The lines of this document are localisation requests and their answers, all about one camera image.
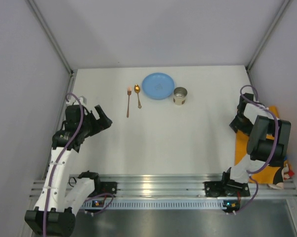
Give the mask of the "rose gold fork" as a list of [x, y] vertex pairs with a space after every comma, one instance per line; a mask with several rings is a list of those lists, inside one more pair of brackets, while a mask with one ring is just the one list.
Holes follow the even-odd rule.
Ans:
[[128, 96], [128, 100], [127, 100], [127, 118], [129, 118], [129, 103], [130, 103], [131, 92], [132, 92], [132, 88], [129, 86], [127, 88], [127, 96]]

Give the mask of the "orange Mickey Mouse cloth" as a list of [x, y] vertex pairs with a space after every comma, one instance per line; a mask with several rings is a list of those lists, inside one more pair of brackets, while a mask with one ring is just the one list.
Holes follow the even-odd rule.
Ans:
[[[291, 123], [277, 118], [277, 110], [247, 104], [244, 116], [252, 123], [250, 135], [236, 133], [235, 165], [231, 168], [231, 179], [238, 183], [253, 182], [267, 184], [282, 190], [284, 181], [292, 171], [286, 161]], [[275, 131], [277, 118], [278, 131]]]

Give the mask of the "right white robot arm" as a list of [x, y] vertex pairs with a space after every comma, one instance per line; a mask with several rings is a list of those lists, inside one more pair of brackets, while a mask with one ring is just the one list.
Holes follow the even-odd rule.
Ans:
[[235, 132], [245, 135], [247, 141], [240, 142], [246, 152], [238, 157], [236, 164], [222, 175], [225, 189], [243, 190], [253, 176], [260, 184], [282, 189], [289, 178], [286, 163], [291, 123], [276, 117], [262, 104], [254, 102], [254, 95], [240, 96], [237, 114], [230, 123]]

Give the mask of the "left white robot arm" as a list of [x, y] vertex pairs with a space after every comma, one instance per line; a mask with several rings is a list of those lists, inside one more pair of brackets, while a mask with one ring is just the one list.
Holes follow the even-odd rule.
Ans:
[[78, 104], [65, 110], [61, 129], [52, 137], [51, 161], [39, 199], [32, 210], [27, 210], [25, 222], [39, 236], [69, 237], [73, 233], [76, 215], [86, 200], [108, 196], [101, 188], [96, 172], [82, 172], [68, 192], [70, 169], [81, 145], [112, 125], [100, 105], [95, 106], [99, 118]]

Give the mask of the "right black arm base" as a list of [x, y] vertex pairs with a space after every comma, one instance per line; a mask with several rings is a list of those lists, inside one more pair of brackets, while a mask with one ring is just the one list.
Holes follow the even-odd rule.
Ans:
[[204, 186], [206, 197], [210, 198], [237, 197], [238, 194], [240, 194], [241, 197], [249, 197], [251, 195], [247, 183], [207, 181], [204, 183]]

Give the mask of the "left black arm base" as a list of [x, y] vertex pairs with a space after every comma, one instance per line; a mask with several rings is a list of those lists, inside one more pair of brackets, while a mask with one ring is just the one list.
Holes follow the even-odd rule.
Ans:
[[117, 193], [117, 182], [100, 182], [99, 194], [110, 193], [115, 195]]

